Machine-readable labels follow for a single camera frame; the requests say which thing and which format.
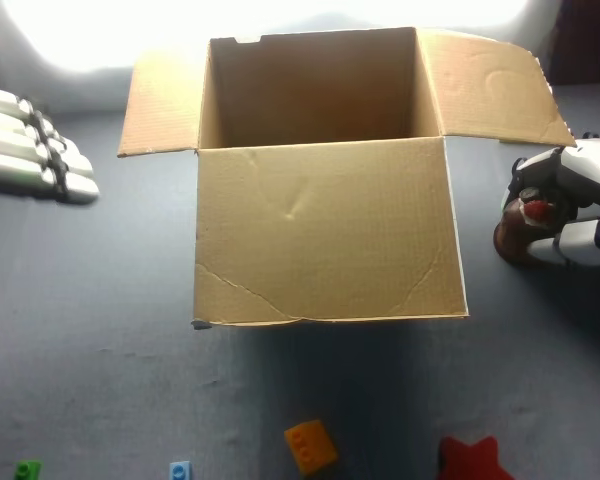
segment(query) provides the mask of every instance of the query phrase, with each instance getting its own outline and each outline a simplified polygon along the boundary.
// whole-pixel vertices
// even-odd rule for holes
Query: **red star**
[[[455,438],[440,442],[443,463],[438,480],[515,480],[498,464],[498,441],[487,437],[475,445]]]

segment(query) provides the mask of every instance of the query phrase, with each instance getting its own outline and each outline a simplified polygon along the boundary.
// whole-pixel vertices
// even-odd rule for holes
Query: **orange toy brick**
[[[338,460],[338,452],[320,420],[301,423],[284,432],[303,475],[311,475]]]

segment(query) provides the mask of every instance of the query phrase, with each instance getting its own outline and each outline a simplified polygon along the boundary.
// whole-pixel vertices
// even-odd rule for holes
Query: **white backdrop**
[[[541,59],[560,0],[0,0],[0,88],[50,113],[120,110],[146,48],[211,36],[416,25],[521,45]]]

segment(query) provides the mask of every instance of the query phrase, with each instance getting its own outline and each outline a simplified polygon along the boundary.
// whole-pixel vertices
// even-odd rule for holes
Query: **light blue building block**
[[[170,464],[169,480],[193,480],[191,462],[174,462]]]

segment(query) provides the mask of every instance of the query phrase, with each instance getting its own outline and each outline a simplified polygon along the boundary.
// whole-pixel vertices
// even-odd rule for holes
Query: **open cardboard box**
[[[464,317],[445,135],[574,144],[528,51],[397,28],[147,53],[119,154],[198,153],[196,319]]]

